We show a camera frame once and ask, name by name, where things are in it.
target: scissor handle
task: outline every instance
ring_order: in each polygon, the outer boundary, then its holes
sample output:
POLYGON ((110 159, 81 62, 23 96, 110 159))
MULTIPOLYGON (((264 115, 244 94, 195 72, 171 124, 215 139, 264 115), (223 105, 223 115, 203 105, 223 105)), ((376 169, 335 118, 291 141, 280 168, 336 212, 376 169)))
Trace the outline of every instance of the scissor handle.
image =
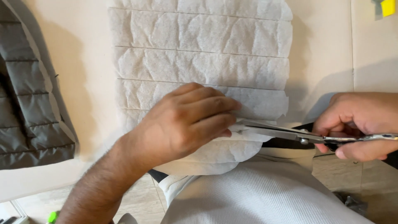
POLYGON ((358 141, 376 141, 376 140, 392 140, 398 141, 398 134, 374 134, 368 135, 362 138, 333 138, 324 137, 325 145, 329 147, 331 151, 336 151, 339 145, 347 143, 358 142, 358 141))

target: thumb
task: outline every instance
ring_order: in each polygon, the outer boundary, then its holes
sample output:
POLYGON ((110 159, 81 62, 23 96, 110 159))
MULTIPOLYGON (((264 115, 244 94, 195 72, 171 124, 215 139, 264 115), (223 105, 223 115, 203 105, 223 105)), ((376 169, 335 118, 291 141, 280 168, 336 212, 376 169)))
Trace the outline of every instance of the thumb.
POLYGON ((378 158, 385 158, 385 155, 398 150, 396 141, 360 141, 345 144, 336 151, 336 156, 340 159, 356 159, 366 162, 378 158))

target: metal scissors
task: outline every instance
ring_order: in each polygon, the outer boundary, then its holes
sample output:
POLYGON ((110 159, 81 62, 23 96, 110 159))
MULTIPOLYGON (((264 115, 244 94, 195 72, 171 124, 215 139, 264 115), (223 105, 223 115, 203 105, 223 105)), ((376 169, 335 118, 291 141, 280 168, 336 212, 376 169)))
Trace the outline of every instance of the metal scissors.
POLYGON ((245 132, 256 133, 265 136, 276 138, 283 138, 288 140, 299 141, 303 145, 309 143, 325 144, 331 151, 335 151, 339 145, 358 142, 358 141, 375 141, 375 140, 393 140, 398 141, 398 134, 373 134, 363 136, 361 138, 336 138, 336 137, 322 137, 316 133, 307 130, 297 130, 292 128, 279 127, 266 122, 255 120, 241 120, 237 122, 238 125, 246 126, 245 132))

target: green object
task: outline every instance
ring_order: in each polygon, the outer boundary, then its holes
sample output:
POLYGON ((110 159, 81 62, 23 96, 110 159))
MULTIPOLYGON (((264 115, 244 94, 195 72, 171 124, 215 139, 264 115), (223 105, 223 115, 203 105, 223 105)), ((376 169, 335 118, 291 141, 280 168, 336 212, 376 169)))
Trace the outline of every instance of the green object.
POLYGON ((57 212, 52 212, 52 213, 50 213, 47 222, 49 222, 49 223, 55 223, 55 221, 57 220, 57 218, 58 218, 58 213, 57 213, 57 212))

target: tile floor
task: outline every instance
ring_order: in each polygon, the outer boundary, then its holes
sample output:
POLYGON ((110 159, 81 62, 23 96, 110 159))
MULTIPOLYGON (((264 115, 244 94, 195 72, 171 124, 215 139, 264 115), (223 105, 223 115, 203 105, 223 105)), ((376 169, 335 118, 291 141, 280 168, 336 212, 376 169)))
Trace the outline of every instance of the tile floor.
MULTIPOLYGON (((358 163, 335 155, 314 158, 313 174, 332 191, 358 194, 369 203, 368 218, 376 224, 398 220, 398 170, 381 161, 358 163)), ((49 212, 59 210, 73 186, 18 199, 35 223, 44 224, 49 212)), ((144 175, 123 197, 116 216, 129 212, 139 224, 157 224, 167 210, 157 182, 144 175)))

